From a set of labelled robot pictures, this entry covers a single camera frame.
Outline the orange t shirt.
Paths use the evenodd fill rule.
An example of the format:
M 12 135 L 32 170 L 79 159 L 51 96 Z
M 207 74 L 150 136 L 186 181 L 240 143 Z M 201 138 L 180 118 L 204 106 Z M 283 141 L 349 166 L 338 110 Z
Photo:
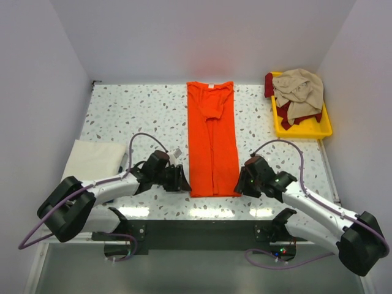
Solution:
M 239 197 L 233 82 L 187 83 L 191 197 Z

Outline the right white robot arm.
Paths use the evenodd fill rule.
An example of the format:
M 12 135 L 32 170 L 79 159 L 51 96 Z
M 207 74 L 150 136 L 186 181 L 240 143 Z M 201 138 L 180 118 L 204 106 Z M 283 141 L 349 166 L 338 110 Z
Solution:
M 294 237 L 313 242 L 358 276 L 366 276 L 390 252 L 371 213 L 358 214 L 323 199 L 286 171 L 275 173 L 262 156 L 251 157 L 241 167 L 235 192 L 265 195 L 287 205 L 271 222 L 270 241 Z

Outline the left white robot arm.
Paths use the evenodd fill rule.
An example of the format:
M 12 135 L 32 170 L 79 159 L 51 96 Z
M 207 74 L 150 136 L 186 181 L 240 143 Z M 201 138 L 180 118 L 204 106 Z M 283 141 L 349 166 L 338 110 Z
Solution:
M 127 233 L 122 215 L 114 208 L 99 217 L 93 208 L 125 196 L 144 193 L 153 185 L 167 192 L 192 190 L 176 157 L 163 151 L 153 152 L 147 160 L 136 163 L 112 178 L 80 181 L 74 176 L 62 180 L 37 210 L 37 216 L 58 241 L 65 243 L 81 232 L 105 232 L 113 240 Z

